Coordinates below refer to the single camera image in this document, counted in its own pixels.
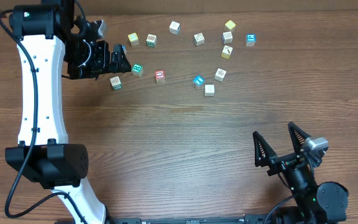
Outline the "yellow top block left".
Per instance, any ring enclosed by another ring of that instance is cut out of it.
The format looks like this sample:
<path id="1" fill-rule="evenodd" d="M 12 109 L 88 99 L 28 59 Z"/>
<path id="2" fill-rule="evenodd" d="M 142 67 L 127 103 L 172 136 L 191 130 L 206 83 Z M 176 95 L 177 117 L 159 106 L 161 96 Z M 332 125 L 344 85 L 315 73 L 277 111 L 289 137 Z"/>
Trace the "yellow top block left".
<path id="1" fill-rule="evenodd" d="M 130 42 L 131 46 L 139 45 L 139 38 L 138 38 L 138 36 L 137 36 L 137 34 L 135 32 L 129 34 L 128 39 L 129 39 L 129 42 Z"/>

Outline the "white picture block centre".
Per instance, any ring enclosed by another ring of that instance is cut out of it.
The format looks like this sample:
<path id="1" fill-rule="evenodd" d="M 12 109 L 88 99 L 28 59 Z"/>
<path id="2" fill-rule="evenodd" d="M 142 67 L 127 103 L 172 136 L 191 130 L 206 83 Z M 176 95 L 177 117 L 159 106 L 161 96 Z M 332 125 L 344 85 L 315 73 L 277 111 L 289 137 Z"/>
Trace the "white picture block centre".
<path id="1" fill-rule="evenodd" d="M 193 41 L 196 46 L 202 45 L 205 42 L 204 35 L 200 32 L 193 36 Z"/>

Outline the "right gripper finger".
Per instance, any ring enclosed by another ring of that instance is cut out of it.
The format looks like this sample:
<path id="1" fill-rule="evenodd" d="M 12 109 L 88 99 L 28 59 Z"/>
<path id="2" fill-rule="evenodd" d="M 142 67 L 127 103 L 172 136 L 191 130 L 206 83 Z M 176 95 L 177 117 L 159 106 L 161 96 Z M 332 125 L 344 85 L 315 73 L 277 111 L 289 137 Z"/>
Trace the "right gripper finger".
<path id="1" fill-rule="evenodd" d="M 264 137 L 257 131 L 253 134 L 254 147 L 255 147 L 255 166 L 271 166 L 277 158 L 276 152 L 270 147 Z"/>
<path id="2" fill-rule="evenodd" d="M 294 151 L 296 154 L 300 154 L 302 145 L 305 143 L 306 139 L 310 137 L 310 135 L 304 132 L 293 122 L 288 123 L 288 130 L 290 133 Z"/>

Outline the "yellow side picture block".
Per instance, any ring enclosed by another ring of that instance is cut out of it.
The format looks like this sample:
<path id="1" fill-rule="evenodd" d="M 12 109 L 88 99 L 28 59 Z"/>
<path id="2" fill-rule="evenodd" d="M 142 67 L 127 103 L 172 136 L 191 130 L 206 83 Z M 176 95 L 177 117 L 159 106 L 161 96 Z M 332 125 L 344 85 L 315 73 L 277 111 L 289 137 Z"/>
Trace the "yellow side picture block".
<path id="1" fill-rule="evenodd" d="M 232 51 L 233 51 L 233 48 L 228 46 L 228 45 L 225 45 L 223 47 L 223 50 L 221 52 L 221 57 L 222 58 L 226 58 L 226 59 L 230 59 L 231 57 L 231 54 L 232 54 Z"/>

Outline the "white block yellow side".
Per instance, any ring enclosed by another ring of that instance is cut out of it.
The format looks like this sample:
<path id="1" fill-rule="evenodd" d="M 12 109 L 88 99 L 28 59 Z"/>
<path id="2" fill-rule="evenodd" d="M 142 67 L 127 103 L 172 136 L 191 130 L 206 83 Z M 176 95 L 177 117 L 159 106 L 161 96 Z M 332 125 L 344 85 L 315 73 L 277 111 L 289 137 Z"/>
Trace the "white block yellow side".
<path id="1" fill-rule="evenodd" d="M 213 84 L 204 86 L 204 95 L 205 96 L 214 96 L 214 94 L 215 94 L 215 87 Z"/>

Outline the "red letter U block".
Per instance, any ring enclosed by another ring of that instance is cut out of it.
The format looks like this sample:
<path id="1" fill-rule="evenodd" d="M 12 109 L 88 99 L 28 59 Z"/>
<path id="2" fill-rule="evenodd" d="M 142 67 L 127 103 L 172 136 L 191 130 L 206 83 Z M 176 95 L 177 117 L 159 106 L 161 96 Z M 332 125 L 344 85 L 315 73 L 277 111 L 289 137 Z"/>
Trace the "red letter U block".
<path id="1" fill-rule="evenodd" d="M 165 72 L 164 70 L 155 71 L 155 80 L 157 83 L 162 83 L 165 81 Z"/>

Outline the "wooden block green letter side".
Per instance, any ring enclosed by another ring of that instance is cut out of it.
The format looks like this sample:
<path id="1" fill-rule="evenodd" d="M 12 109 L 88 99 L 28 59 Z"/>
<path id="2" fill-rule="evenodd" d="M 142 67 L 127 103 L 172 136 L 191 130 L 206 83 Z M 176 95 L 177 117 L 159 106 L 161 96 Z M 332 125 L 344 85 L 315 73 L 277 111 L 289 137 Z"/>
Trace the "wooden block green letter side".
<path id="1" fill-rule="evenodd" d="M 157 43 L 157 36 L 153 34 L 149 34 L 146 38 L 146 44 L 149 47 L 155 47 Z"/>

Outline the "white block top centre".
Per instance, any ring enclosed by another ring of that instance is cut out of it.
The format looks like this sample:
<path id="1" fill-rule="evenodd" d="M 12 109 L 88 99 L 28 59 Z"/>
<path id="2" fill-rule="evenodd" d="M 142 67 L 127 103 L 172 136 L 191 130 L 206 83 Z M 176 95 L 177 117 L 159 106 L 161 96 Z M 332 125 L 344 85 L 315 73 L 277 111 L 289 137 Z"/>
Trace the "white block top centre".
<path id="1" fill-rule="evenodd" d="M 171 34 L 178 35 L 179 31 L 180 31 L 180 23 L 172 21 L 169 26 L 169 32 Z"/>

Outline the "white grapes picture block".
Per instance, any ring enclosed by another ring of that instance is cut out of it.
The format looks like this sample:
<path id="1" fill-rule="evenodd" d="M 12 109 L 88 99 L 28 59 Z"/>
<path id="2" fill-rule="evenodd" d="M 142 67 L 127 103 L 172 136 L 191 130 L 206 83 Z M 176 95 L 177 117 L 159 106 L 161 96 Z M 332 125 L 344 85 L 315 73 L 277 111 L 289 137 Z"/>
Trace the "white grapes picture block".
<path id="1" fill-rule="evenodd" d="M 119 90 L 122 88 L 122 83 L 118 76 L 110 78 L 110 82 L 114 90 Z"/>

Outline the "blue letter block far left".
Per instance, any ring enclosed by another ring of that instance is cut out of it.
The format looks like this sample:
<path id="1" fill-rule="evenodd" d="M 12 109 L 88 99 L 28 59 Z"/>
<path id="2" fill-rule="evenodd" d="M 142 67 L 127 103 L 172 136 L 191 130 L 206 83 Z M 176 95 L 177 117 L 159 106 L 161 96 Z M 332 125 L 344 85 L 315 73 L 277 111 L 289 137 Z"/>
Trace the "blue letter block far left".
<path id="1" fill-rule="evenodd" d="M 126 51 L 126 47 L 124 45 L 122 45 L 122 49 L 123 49 L 124 53 L 126 54 L 127 51 Z"/>

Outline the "yellow top block right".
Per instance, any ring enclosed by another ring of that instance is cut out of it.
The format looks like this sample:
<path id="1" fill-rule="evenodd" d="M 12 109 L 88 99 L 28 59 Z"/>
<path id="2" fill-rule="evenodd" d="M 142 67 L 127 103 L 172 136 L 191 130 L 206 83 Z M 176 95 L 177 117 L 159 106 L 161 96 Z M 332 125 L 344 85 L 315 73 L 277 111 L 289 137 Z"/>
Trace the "yellow top block right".
<path id="1" fill-rule="evenodd" d="M 235 28 L 236 28 L 236 23 L 233 22 L 232 20 L 227 21 L 224 25 L 224 30 L 226 32 L 233 32 Z"/>

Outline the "white block blue side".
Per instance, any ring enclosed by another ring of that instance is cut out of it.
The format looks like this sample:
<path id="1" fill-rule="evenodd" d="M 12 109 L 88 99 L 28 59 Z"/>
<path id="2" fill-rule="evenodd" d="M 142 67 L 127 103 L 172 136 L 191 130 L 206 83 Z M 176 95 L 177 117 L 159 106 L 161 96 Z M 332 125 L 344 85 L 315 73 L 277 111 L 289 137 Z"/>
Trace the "white block blue side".
<path id="1" fill-rule="evenodd" d="M 223 44 L 230 44 L 230 43 L 232 43 L 232 40 L 233 40 L 232 32 L 230 32 L 230 31 L 223 32 L 223 35 L 222 35 Z"/>

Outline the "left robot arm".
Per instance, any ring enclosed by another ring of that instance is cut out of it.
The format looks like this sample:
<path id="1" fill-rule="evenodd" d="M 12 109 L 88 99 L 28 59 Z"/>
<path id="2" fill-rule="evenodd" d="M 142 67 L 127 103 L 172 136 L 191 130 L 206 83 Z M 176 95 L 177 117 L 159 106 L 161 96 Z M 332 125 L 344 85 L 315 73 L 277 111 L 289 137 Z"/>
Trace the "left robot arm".
<path id="1" fill-rule="evenodd" d="M 124 47 L 104 40 L 104 21 L 75 15 L 78 1 L 42 1 L 7 10 L 3 29 L 17 45 L 22 67 L 22 120 L 6 162 L 59 197 L 73 223 L 111 223 L 87 178 L 89 157 L 71 144 L 63 119 L 62 80 L 97 79 L 131 71 Z"/>

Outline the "blue letter P block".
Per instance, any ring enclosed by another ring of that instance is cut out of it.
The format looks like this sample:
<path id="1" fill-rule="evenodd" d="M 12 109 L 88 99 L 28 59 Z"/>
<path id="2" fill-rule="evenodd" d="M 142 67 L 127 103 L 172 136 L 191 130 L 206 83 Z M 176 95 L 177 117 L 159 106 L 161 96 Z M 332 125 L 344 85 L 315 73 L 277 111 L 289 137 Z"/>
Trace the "blue letter P block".
<path id="1" fill-rule="evenodd" d="M 256 43 L 255 34 L 247 34 L 246 35 L 246 47 L 253 47 Z"/>

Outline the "white picture block dark side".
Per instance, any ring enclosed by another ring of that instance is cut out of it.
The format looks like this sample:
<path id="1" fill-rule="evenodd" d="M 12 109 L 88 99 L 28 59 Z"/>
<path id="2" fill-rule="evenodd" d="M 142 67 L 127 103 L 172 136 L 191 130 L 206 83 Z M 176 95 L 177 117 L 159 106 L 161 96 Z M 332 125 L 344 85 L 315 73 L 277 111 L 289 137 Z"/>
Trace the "white picture block dark side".
<path id="1" fill-rule="evenodd" d="M 217 71 L 215 73 L 214 79 L 217 81 L 223 82 L 225 75 L 226 75 L 226 71 L 219 68 L 219 69 L 217 69 Z"/>

